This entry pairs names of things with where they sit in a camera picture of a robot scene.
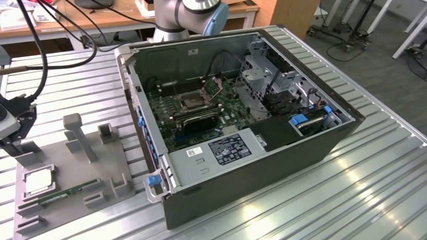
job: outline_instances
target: green circuit board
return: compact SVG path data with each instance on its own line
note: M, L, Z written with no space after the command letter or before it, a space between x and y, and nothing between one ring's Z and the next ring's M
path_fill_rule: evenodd
M209 102L203 101L202 98L198 101L187 101L189 105L198 105L197 107L203 107L206 104L206 110L202 108L194 114L185 112L182 96L198 95L201 89L163 97L158 93L147 93L151 110L170 153L222 137L226 127L236 125L236 128L241 130L256 123L257 120L248 111L248 107L241 99L236 98L236 83L227 80L222 83L222 87L223 90L219 92L219 85L214 81L209 82L203 88L206 95L213 98L218 92L219 94ZM219 116L217 126L194 134L183 134L185 121L209 114Z

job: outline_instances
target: wooden desk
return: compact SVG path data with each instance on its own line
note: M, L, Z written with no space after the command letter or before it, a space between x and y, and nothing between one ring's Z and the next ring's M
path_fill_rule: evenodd
M58 9L87 31L89 34L99 34L98 29L89 21L89 19L65 0L59 0L57 5ZM155 21L155 18L142 17L141 11L135 4L135 0L115 0L114 9L135 19L141 19L149 22ZM245 19L244 28L252 28L254 25L256 14L260 9L261 8L258 6L249 6L244 2L236 3L230 6L229 19ZM99 9L91 14L90 12L93 10L85 8L82 8L82 10L98 24L103 33L122 32L155 27L155 25L153 24L142 23L121 16L109 9ZM83 36L82 32L71 23L69 23L63 18L61 19L61 21L78 37ZM69 34L69 32L65 31L65 29L57 22L38 23L37 29L42 40L69 38L75 50L85 49L82 43ZM33 41L34 37L29 28L6 32L0 31L0 45Z

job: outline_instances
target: power supply label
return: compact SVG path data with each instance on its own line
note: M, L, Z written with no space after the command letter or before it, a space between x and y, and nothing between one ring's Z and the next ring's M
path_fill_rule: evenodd
M253 154L240 134L211 142L209 147L221 165L230 164Z

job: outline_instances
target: white label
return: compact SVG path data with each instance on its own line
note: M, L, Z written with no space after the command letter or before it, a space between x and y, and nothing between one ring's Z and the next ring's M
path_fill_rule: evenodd
M189 157L193 157L201 153L203 153L203 151L202 151L202 147L199 147L199 146L194 149L187 150Z
M65 28L50 28L50 29L42 29L42 32L57 32L57 31L65 31Z
M199 49L189 50L189 56L198 55L198 54L199 54Z

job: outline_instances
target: green motherboard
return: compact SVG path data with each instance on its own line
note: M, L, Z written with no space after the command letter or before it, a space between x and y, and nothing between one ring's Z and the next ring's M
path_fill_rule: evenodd
M209 80L202 88L147 98L169 152L213 140L256 123L236 92L236 82Z

